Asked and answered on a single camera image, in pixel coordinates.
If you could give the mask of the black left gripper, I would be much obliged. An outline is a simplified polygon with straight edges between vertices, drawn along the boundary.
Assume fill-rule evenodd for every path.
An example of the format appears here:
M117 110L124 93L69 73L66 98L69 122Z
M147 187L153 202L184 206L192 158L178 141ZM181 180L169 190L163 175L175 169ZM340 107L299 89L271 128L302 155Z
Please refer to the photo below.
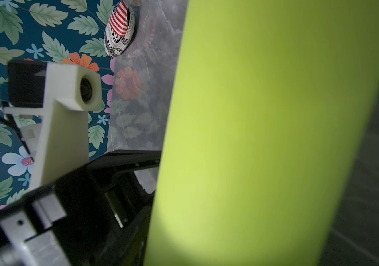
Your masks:
M141 266L160 150L116 150L0 210L0 266ZM106 192L130 174L146 196Z

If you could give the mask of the bright lime green paper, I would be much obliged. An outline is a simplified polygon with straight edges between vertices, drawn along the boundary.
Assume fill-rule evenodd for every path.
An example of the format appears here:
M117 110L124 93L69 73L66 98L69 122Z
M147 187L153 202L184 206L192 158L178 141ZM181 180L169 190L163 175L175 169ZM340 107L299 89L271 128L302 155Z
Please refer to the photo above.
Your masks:
M379 1L189 1L147 266L315 266L379 89Z

